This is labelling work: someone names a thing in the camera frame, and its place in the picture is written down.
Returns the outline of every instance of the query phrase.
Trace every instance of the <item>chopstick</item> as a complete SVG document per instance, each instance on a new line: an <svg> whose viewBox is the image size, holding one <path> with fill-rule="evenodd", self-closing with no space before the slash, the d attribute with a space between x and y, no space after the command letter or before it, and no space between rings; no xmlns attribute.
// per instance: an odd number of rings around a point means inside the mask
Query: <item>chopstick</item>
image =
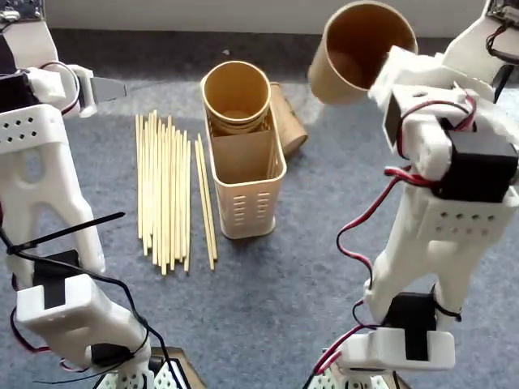
<svg viewBox="0 0 519 389"><path fill-rule="evenodd" d="M217 253L217 239L214 233L214 220L212 218L212 204L211 204L211 196L209 195L209 185L208 185L208 175L205 168L205 157L204 157L204 146L202 144L202 138L200 134L198 134L198 143L200 147L200 159L202 161L202 176L204 179L204 195L205 195L205 203L207 204L208 209L208 223L209 223L209 233L211 235L211 248L212 248L212 257L214 260L218 260Z"/></svg>
<svg viewBox="0 0 519 389"><path fill-rule="evenodd" d="M202 164L204 163L201 160L201 143L197 140L195 141L195 153L196 153L196 168L198 170L198 182L200 188L200 200L202 203L202 214L204 217L204 227L205 227L205 237L208 245L208 256L209 256L209 267L214 271L214 257L212 256L212 240L211 240L211 230L209 228L209 220L208 220L208 207L206 204L205 197L205 189L204 189L204 175L202 174Z"/></svg>

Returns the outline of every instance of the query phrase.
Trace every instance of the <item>red wire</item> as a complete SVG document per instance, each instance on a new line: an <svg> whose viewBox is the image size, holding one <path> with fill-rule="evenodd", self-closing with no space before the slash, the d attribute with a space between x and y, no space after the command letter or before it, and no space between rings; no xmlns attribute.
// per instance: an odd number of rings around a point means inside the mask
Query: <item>red wire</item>
<svg viewBox="0 0 519 389"><path fill-rule="evenodd" d="M67 364L66 364L66 360L62 359L60 362L59 362L59 365L61 366L62 369L64 369L65 371L68 371L70 373L84 373L85 371L88 370L88 367L85 368L85 369L72 369L71 367L69 367Z"/></svg>
<svg viewBox="0 0 519 389"><path fill-rule="evenodd" d="M11 330L13 331L13 335L15 336L16 340L18 340L20 345L32 354L48 353L50 351L50 348L48 346L34 347L32 344L25 340L22 334L20 334L20 332L18 331L18 328L16 328L15 315L16 308L14 308L11 311Z"/></svg>
<svg viewBox="0 0 519 389"><path fill-rule="evenodd" d="M322 373L324 373L332 365L332 363L335 362L340 356L340 351L334 352L332 356L328 358L326 362L323 363L323 365L317 370L317 375L321 375Z"/></svg>
<svg viewBox="0 0 519 389"><path fill-rule="evenodd" d="M353 334L359 332L363 328L364 328L364 326L360 326L360 325L356 326L356 327L352 328L351 330L349 330L348 332L346 332L345 334L341 335L335 342L333 342L333 344L328 348L328 350L326 350L323 353L323 355L321 355L319 360L317 360L317 363L315 363L315 366L314 366L315 374L316 375L322 374L322 373L318 373L318 372L320 371L320 369L323 366L323 364L335 353L337 348L339 346L341 346L341 344L343 344L345 342L345 340L347 340Z"/></svg>
<svg viewBox="0 0 519 389"><path fill-rule="evenodd" d="M463 112L468 114L468 116L465 119L463 119L456 126L456 128L454 129L455 131L464 130L465 128L468 127L468 125L472 125L472 123L474 122L474 117L475 117L476 110L477 110L476 109L476 101L471 96L469 96L468 94L466 96L466 99L469 101L470 105L472 106L472 111L470 111L470 113L462 105L459 105L457 103L454 103L452 101L447 101L447 100L430 100L430 101L425 101L422 104L418 104L418 105L414 106L413 108L408 109L407 112L405 112L402 115L402 117L400 118L400 121L398 123L398 131L397 131L397 151L398 151L398 155L400 157L404 158L405 160L409 159L406 156L404 156L404 152L403 152L403 134L402 134L403 130L402 130L402 126L404 124L404 120L406 120L408 116L410 116L412 113L415 113L416 111L419 111L420 109L424 109L424 108L429 107L431 105L450 105L450 106L458 108L458 109L460 109Z"/></svg>
<svg viewBox="0 0 519 389"><path fill-rule="evenodd" d="M354 229L355 227L359 226L360 224L364 223L366 220L368 220L371 215L375 213L377 208L380 206L380 204L388 197L389 193L393 189L393 187L400 181L407 182L414 186L425 186L430 187L434 185L434 182L428 181L419 174L416 173L408 173L411 170L411 166L405 166L403 168L386 168L384 170L384 174L387 176L393 176L393 179L389 182L389 184L385 187L385 189L382 191L381 194L379 194L379 197L373 202L372 205L357 219L354 219L350 221L347 225L342 227L342 229L339 230L339 233L337 234L336 238L336 245L337 249L339 251L346 255L347 257L350 257L352 259L355 259L366 266L367 270L370 273L370 285L369 289L373 286L373 266L371 265L370 259L362 255L360 253L356 253L351 250L347 250L342 244L341 244L341 236L343 233L350 229Z"/></svg>

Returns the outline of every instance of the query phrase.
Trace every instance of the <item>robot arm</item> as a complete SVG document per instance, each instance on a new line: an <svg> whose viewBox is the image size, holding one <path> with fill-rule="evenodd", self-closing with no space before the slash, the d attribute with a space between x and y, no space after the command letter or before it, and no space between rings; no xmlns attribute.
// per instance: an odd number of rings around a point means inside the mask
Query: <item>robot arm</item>
<svg viewBox="0 0 519 389"><path fill-rule="evenodd" d="M519 126L492 104L489 83L503 58L519 58L519 2L488 1L482 17L435 57L393 47L368 96L384 112L393 153L427 187L406 183L388 243L374 262L363 301L380 325L337 347L339 383L368 384L385 370L455 365L447 332L472 271L519 207ZM507 28L489 53L487 38ZM404 293L427 274L429 293Z"/></svg>
<svg viewBox="0 0 519 389"><path fill-rule="evenodd" d="M0 2L0 22L0 54L11 59L2 62L0 77L1 219L5 234L20 245L36 237L42 204L70 226L93 220L79 187L63 115L85 118L96 112L98 102L126 91L88 69L58 61L41 0ZM40 155L42 174L35 182L25 176L27 151ZM24 259L8 253L7 265L24 287L17 291L18 322L78 367L116 369L121 386L135 376L138 387L152 387L151 348L143 319L113 303L92 279L99 280L105 271L97 228L76 231L74 238L77 251L46 259L81 272L31 261L27 252Z"/></svg>

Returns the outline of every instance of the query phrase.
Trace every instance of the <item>paper cup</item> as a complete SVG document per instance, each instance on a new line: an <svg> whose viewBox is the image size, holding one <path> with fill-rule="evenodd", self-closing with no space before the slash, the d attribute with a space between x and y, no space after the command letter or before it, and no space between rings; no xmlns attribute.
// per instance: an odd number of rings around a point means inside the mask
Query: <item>paper cup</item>
<svg viewBox="0 0 519 389"><path fill-rule="evenodd" d="M290 156L308 139L308 133L302 126L294 110L286 100L279 83L271 83L272 109L276 116L277 132L283 154Z"/></svg>
<svg viewBox="0 0 519 389"><path fill-rule="evenodd" d="M326 23L308 71L312 93L325 104L362 99L394 45L418 52L413 29L398 11L373 1L343 6Z"/></svg>
<svg viewBox="0 0 519 389"><path fill-rule="evenodd" d="M202 94L212 125L227 134L252 132L270 104L267 76L247 62L224 62L202 80Z"/></svg>

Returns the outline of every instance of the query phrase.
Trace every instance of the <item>bamboo chopstick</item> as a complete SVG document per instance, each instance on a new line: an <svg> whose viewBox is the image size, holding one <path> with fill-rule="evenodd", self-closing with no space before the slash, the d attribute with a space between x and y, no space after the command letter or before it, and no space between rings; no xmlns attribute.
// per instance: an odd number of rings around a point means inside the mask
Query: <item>bamboo chopstick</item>
<svg viewBox="0 0 519 389"><path fill-rule="evenodd" d="M200 200L202 203L202 214L204 216L205 238L208 245L209 267L214 271L214 258L212 256L211 230L209 229L208 209L204 190L204 176L202 175L203 161L200 159L200 143L195 141L196 168L198 170L198 182L200 187Z"/></svg>
<svg viewBox="0 0 519 389"><path fill-rule="evenodd" d="M171 161L170 161L170 176L171 176L171 182L169 184L169 191L171 192L171 204L169 208L169 240L171 242L171 251L169 253L169 269L171 271L174 271L175 269L175 237L177 225L175 223L175 210L177 209L177 195L175 191L174 183L177 180L177 174L176 174L176 168L177 168L177 131L175 130L175 127L173 126L171 129Z"/></svg>
<svg viewBox="0 0 519 389"><path fill-rule="evenodd" d="M200 134L198 134L198 144L200 147L200 159L202 162L202 176L204 179L205 203L206 203L207 209L208 209L208 223L209 223L209 232L211 234L212 257L216 261L216 260L218 260L217 238L214 233L214 220L212 218L211 196L209 195L208 175L207 175L207 171L205 168L204 145L202 144L202 138L201 138Z"/></svg>
<svg viewBox="0 0 519 389"><path fill-rule="evenodd" d="M186 155L186 260L184 262L184 271L189 274L189 265L191 262L191 141L187 141Z"/></svg>
<svg viewBox="0 0 519 389"><path fill-rule="evenodd" d="M182 199L180 197L180 160L182 155L182 135L180 133L180 130L177 130L177 144L176 144L176 151L177 155L175 158L175 259L178 259L179 262L182 261L182 246L181 246L181 225L180 225L180 207L182 203Z"/></svg>

